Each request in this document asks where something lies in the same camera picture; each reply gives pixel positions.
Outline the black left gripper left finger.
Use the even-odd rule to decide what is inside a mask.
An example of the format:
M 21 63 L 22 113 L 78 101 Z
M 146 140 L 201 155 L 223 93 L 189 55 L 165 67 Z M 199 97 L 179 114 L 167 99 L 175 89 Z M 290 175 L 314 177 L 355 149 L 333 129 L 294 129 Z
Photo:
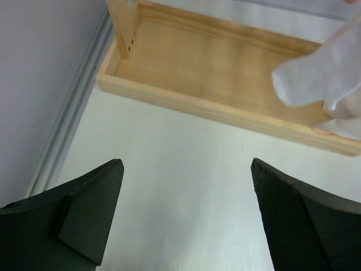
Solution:
M 1 270 L 101 266 L 124 176 L 113 159 L 1 208 Z

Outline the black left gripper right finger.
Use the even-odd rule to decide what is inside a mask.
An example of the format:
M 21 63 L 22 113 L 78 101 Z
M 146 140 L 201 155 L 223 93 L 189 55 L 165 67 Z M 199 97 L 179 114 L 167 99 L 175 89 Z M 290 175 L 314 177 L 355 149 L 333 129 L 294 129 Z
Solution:
M 275 270 L 360 270 L 360 203 L 258 158 L 250 169 Z

